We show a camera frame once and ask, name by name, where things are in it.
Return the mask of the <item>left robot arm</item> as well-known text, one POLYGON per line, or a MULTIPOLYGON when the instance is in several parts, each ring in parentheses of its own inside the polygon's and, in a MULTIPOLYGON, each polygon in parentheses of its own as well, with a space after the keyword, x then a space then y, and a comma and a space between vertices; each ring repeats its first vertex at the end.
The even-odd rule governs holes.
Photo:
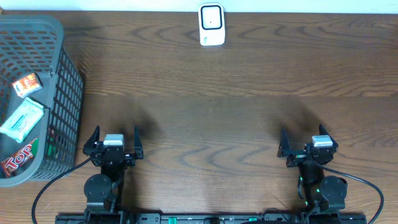
POLYGON ((100 128, 96 127, 83 146, 83 153, 94 166, 101 168, 101 172, 89 177, 84 185, 87 201, 83 223, 136 222, 134 215, 121 205, 125 170, 144 157, 138 127, 134 128, 133 140, 134 152, 127 153, 122 134, 108 134, 100 141, 100 128))

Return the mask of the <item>teal wet wipes pack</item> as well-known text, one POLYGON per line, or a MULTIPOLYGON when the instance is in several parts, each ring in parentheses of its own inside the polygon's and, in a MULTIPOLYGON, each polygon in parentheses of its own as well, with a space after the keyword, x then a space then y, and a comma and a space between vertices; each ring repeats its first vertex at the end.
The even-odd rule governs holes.
POLYGON ((1 133, 22 143, 44 115, 44 105, 26 97, 1 126, 1 133))

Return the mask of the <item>red Top chocolate bar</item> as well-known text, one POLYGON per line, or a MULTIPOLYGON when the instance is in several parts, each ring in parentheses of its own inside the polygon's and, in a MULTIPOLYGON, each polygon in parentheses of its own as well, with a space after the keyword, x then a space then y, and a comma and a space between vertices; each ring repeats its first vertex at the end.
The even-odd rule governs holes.
POLYGON ((37 154, 38 145, 39 139, 35 138, 30 143, 15 152, 13 155, 3 160, 1 162, 1 168, 5 174, 5 177, 12 177, 16 173, 16 171, 21 169, 24 164, 32 160, 37 154))

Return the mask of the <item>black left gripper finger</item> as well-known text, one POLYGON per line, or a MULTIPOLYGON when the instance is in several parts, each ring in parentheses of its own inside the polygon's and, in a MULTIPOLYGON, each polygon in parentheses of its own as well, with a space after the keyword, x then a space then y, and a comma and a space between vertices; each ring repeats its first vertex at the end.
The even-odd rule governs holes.
POLYGON ((134 156, 135 159, 143 159, 144 158, 144 150, 139 137, 139 127, 134 127, 134 156))
POLYGON ((83 146, 83 153, 86 156, 92 156, 96 152, 96 143, 99 141, 100 137, 100 126, 97 125, 91 137, 87 140, 87 142, 83 146))

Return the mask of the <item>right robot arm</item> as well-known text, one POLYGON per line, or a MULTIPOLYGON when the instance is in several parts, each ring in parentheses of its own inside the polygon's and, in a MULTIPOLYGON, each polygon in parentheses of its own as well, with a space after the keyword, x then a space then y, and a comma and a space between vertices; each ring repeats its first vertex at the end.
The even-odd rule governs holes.
POLYGON ((345 208, 348 184, 345 179, 324 174, 322 165, 333 160, 337 142, 319 125, 319 134, 312 136, 302 150, 294 150, 283 129, 277 157, 286 158, 287 167, 298 167, 298 194, 306 202, 306 209, 298 215, 300 223, 322 223, 329 218, 339 223, 338 213, 345 208))

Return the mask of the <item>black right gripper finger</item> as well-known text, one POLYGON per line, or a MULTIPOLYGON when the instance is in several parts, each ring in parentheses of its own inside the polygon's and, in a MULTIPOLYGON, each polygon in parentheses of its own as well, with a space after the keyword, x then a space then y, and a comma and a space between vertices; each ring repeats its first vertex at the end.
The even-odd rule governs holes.
POLYGON ((291 147, 287 133, 284 128, 280 132, 280 143, 277 151, 277 157, 287 157, 290 154, 291 147))
POLYGON ((319 128, 319 136, 321 138, 320 143, 318 145, 320 147, 333 147, 337 149, 338 143, 328 133, 324 125, 320 124, 318 128, 319 128))

